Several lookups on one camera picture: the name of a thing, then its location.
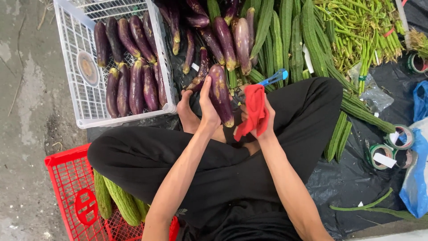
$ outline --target red plastic crate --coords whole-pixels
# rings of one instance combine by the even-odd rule
[[[132,227],[113,207],[104,220],[95,200],[94,176],[86,154],[90,144],[45,158],[59,210],[70,241],[140,240],[143,224]]]

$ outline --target red cloth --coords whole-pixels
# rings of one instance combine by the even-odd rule
[[[261,84],[248,85],[244,93],[248,119],[235,130],[234,137],[237,142],[254,129],[257,129],[259,137],[267,129],[269,120],[269,112],[265,106],[265,87]]]
[[[169,226],[169,241],[175,241],[177,239],[178,231],[180,230],[180,224],[178,218],[174,216]]]

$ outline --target leg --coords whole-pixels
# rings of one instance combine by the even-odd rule
[[[339,117],[342,86],[332,78],[311,78],[268,94],[274,130],[287,158],[306,183]],[[261,151],[239,163],[245,198],[280,202]]]
[[[120,127],[106,131],[88,150],[88,160],[99,173],[125,191],[151,204],[174,162],[193,135],[150,127]],[[202,227],[219,209],[236,199],[235,164],[249,156],[245,148],[235,149],[211,140],[180,208],[180,216]]]

